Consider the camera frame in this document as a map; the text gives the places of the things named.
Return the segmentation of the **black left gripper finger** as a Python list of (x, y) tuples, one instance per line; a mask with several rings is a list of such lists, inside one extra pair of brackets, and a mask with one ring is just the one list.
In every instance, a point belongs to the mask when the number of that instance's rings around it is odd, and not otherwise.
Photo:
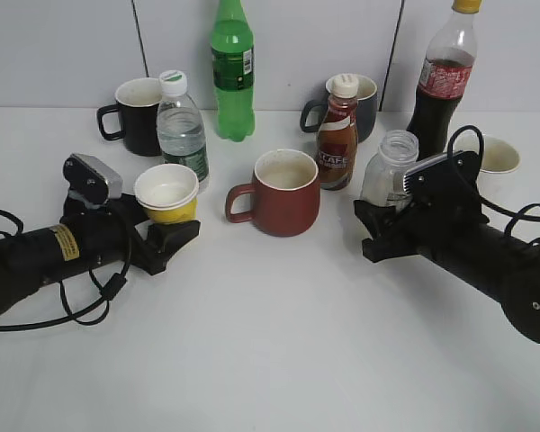
[(152, 251), (153, 259), (163, 264), (167, 263), (181, 248), (198, 237), (200, 227), (201, 223), (198, 220), (150, 224), (146, 242)]

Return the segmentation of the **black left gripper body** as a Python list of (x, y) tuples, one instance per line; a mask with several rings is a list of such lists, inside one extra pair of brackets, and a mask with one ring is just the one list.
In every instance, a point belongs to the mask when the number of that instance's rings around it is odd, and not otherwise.
[(130, 194), (105, 205), (95, 205), (76, 191), (67, 193), (60, 223), (74, 235), (79, 257), (60, 265), (60, 275), (80, 275), (90, 269), (130, 259), (133, 266), (149, 275), (167, 268), (165, 231), (162, 226), (148, 225), (143, 238), (137, 226), (149, 218)]

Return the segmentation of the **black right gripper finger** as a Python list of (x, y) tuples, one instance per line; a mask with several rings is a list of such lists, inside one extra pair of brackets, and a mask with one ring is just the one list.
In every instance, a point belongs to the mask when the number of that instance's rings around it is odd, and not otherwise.
[(405, 239), (403, 214), (395, 206), (380, 207), (363, 200), (354, 200), (355, 216), (367, 231), (367, 239)]

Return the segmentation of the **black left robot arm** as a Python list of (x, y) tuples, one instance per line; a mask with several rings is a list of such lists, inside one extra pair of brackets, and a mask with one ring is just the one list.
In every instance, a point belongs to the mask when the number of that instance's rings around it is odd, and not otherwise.
[(160, 274), (200, 231), (198, 220), (151, 223), (142, 237), (136, 227), (148, 216), (129, 194), (93, 208), (68, 197), (57, 225), (30, 232), (10, 212), (0, 216), (16, 227), (14, 234), (0, 231), (0, 315), (44, 286), (117, 261)]

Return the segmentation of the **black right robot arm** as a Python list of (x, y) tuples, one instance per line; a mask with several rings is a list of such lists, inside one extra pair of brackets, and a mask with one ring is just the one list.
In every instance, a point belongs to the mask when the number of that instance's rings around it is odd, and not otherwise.
[(493, 228), (475, 205), (414, 202), (396, 213), (356, 200), (354, 211), (370, 233), (365, 258), (422, 256), (497, 302), (519, 333), (540, 344), (540, 238), (525, 242)]

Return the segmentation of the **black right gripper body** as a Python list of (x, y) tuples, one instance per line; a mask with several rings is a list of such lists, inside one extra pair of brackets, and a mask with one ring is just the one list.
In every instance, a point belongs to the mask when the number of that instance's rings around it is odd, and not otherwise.
[(397, 240), (362, 241), (362, 253), (373, 263), (383, 260), (415, 256), (420, 248), (431, 249), (445, 244), (454, 234), (464, 229), (489, 222), (477, 205), (468, 207), (446, 202), (411, 202), (403, 214), (406, 238)]

